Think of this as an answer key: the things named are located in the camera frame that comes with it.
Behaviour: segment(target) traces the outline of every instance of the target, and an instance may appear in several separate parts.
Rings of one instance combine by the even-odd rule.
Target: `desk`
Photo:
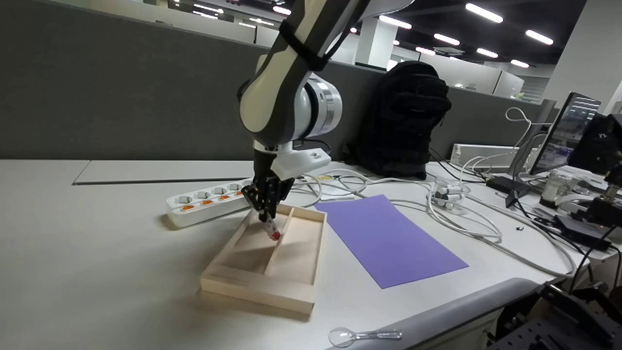
[[[311,320],[267,316],[198,296],[200,273],[243,215],[177,232],[164,221],[165,199],[214,184],[72,188],[86,166],[0,162],[0,349],[327,349],[335,328],[379,329],[513,277],[552,281],[426,215],[403,211],[469,269],[379,291],[327,230]],[[373,186],[366,195],[424,199],[416,186]],[[486,217],[504,228],[504,246],[566,269],[539,234],[517,232],[517,223],[492,211]]]

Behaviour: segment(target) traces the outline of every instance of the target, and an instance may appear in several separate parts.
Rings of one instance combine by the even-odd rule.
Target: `ceiling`
[[[274,0],[230,0],[263,11],[272,11]],[[467,0],[416,0],[406,11],[393,18],[412,24],[410,32],[401,30],[399,42],[403,48],[447,48],[434,40],[434,34],[443,34],[461,42],[465,61],[490,61],[476,55],[478,48],[500,55],[500,63],[513,59],[537,65],[556,65],[572,36],[572,30],[581,16],[585,0],[473,0],[504,16],[504,24],[496,26],[465,11]],[[525,36],[535,30],[554,40],[552,48],[533,42]]]

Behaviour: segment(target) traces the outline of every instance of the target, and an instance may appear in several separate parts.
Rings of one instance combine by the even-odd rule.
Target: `purple paper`
[[[467,267],[385,197],[317,209],[329,215],[331,228],[383,291]]]

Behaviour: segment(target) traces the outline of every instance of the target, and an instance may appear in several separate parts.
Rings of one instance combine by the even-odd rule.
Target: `ceiling light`
[[[195,5],[195,9],[206,11],[206,13],[216,13],[216,14],[226,14],[222,9],[210,9],[210,7],[202,7],[202,5]]]
[[[202,14],[202,13],[193,13],[193,14],[198,14],[200,18],[218,20],[216,16],[208,16],[208,14]]]
[[[482,18],[486,18],[488,22],[494,22],[494,24],[502,24],[502,22],[504,22],[502,16],[494,14],[494,13],[486,11],[486,9],[480,9],[480,7],[476,7],[476,5],[471,5],[471,3],[467,5],[467,13],[473,13],[473,14],[476,14],[476,16],[482,16]]]
[[[261,18],[249,18],[249,22],[255,22],[255,24],[261,24],[261,26],[274,28],[274,24],[272,24],[272,22],[265,22],[265,20],[261,20]]]
[[[243,26],[243,28],[253,28],[253,30],[255,30],[255,26],[251,26],[251,24],[245,24],[245,22],[239,22],[239,26]]]
[[[453,48],[459,48],[459,46],[461,46],[461,42],[457,42],[457,40],[453,40],[453,38],[447,38],[447,36],[441,36],[441,34],[436,34],[434,40],[443,42],[443,44],[449,44],[449,46],[453,46]]]
[[[292,14],[290,9],[282,9],[282,7],[274,7],[272,13],[282,14],[282,16],[290,16]]]
[[[533,32],[533,30],[527,30],[525,32],[527,38],[535,40],[535,42],[541,42],[544,46],[552,46],[554,42],[546,36],[541,36],[539,32]]]
[[[490,57],[490,59],[498,59],[500,57],[498,53],[486,51],[482,48],[476,53],[482,55],[482,57]]]
[[[416,51],[418,51],[418,53],[422,53],[422,55],[436,57],[436,53],[434,53],[434,51],[430,51],[430,49],[426,49],[426,48],[416,48]]]
[[[521,67],[521,69],[529,69],[529,65],[527,63],[523,63],[523,61],[511,61],[511,65],[515,65],[515,67]]]
[[[395,26],[395,28],[408,30],[408,32],[412,30],[410,24],[401,22],[401,20],[395,20],[395,18],[389,18],[389,16],[381,16],[381,22],[383,22],[383,24],[389,24],[389,26]]]

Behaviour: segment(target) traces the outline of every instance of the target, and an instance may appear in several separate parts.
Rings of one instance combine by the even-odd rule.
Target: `wooden board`
[[[311,316],[327,215],[282,205],[274,224],[282,234],[278,244],[251,213],[202,273],[200,289]]]

